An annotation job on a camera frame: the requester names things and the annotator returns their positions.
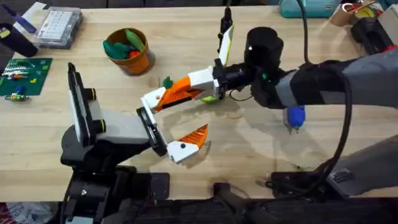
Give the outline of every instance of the gray robot arm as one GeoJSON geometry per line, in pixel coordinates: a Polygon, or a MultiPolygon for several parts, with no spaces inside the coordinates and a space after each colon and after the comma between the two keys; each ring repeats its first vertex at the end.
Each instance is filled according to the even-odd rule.
{"type": "Polygon", "coordinates": [[[344,85],[327,67],[349,80],[354,105],[398,108],[398,49],[345,62],[326,61],[287,72],[278,84],[256,80],[254,99],[262,106],[282,109],[297,105],[344,104],[344,85]]]}

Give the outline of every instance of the orange plastic piece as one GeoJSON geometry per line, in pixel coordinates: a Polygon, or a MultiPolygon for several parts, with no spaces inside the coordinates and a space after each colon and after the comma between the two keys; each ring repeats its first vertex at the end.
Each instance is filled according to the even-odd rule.
{"type": "Polygon", "coordinates": [[[200,149],[207,138],[207,127],[208,125],[206,124],[198,128],[196,131],[193,131],[192,133],[180,138],[179,141],[196,144],[200,149]]]}
{"type": "Polygon", "coordinates": [[[201,92],[203,92],[203,90],[192,90],[189,77],[185,77],[175,82],[171,88],[166,90],[162,99],[160,99],[154,109],[160,111],[166,107],[179,104],[179,101],[183,103],[196,97],[201,92]]]}

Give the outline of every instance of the blue connector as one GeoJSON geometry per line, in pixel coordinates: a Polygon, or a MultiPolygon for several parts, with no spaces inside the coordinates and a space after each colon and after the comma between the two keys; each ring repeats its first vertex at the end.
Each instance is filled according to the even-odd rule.
{"type": "Polygon", "coordinates": [[[18,85],[17,88],[15,89],[14,93],[23,95],[25,93],[26,88],[22,85],[18,85]]]}
{"type": "Polygon", "coordinates": [[[286,110],[286,126],[291,134],[292,130],[299,132],[299,129],[303,126],[305,121],[305,107],[304,106],[293,106],[286,110]]]}

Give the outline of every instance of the orange cup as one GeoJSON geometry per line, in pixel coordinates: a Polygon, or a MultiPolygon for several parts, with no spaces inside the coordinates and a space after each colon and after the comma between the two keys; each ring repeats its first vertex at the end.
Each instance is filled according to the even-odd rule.
{"type": "Polygon", "coordinates": [[[119,65],[119,67],[121,67],[123,70],[125,70],[128,74],[142,75],[142,74],[148,72],[154,66],[155,55],[150,50],[149,45],[148,45],[148,40],[146,39],[145,35],[141,31],[134,29],[134,28],[119,29],[119,30],[113,32],[111,35],[109,35],[109,37],[106,40],[109,41],[111,44],[120,42],[122,44],[130,45],[130,43],[126,37],[126,32],[124,31],[126,29],[137,34],[137,36],[141,39],[142,43],[144,44],[144,49],[137,56],[135,56],[133,58],[129,58],[129,59],[125,59],[125,60],[116,60],[109,56],[108,56],[108,58],[116,65],[119,65]]]}

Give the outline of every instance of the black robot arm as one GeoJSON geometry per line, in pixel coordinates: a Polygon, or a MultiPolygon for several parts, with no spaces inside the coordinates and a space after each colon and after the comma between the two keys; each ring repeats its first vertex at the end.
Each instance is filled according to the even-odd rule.
{"type": "Polygon", "coordinates": [[[354,105],[398,108],[398,49],[344,62],[303,64],[299,69],[285,72],[279,68],[282,48],[283,41],[273,29],[250,30],[244,63],[214,69],[221,92],[251,85],[254,99],[271,109],[338,105],[345,103],[344,84],[337,75],[340,73],[349,81],[354,105]]]}

